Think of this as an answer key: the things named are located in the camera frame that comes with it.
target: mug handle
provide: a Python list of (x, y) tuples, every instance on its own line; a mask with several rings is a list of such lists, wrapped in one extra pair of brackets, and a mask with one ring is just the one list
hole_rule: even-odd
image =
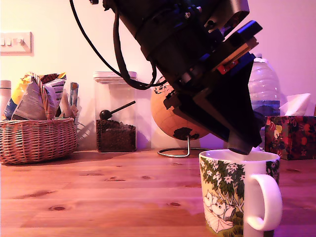
[(258, 216), (249, 216), (248, 224), (258, 231), (274, 230), (282, 218), (282, 197), (277, 182), (267, 174), (253, 174), (251, 182), (257, 181), (263, 194), (265, 216), (264, 219)]

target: globe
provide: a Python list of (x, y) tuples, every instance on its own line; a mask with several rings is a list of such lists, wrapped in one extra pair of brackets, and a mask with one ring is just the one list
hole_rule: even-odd
[(164, 106), (163, 101), (172, 91), (173, 88), (168, 83), (153, 89), (151, 112), (158, 127), (170, 137), (183, 141), (187, 141), (188, 137), (190, 140), (195, 140), (207, 135), (209, 131), (174, 114), (173, 107), (167, 109)]

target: plastic water bottle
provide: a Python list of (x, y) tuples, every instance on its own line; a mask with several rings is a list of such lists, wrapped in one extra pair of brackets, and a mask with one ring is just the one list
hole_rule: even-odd
[[(252, 109), (264, 116), (279, 116), (280, 106), (286, 102), (285, 96), (280, 91), (280, 84), (276, 72), (262, 58), (262, 54), (256, 54), (249, 79), (249, 93)], [(259, 147), (264, 149), (265, 128), (261, 129), (262, 143)]]

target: wood grain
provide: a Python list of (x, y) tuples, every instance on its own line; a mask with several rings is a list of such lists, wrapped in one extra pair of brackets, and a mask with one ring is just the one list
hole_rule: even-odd
[[(316, 237), (316, 160), (281, 161), (276, 237)], [(2, 237), (210, 237), (198, 154), (74, 153), (1, 166)]]

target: wicker basket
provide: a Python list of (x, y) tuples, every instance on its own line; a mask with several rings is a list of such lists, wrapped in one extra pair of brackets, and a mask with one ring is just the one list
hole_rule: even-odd
[(48, 120), (0, 122), (0, 160), (9, 164), (41, 162), (64, 157), (77, 146), (73, 118), (52, 118), (47, 93), (37, 79)]

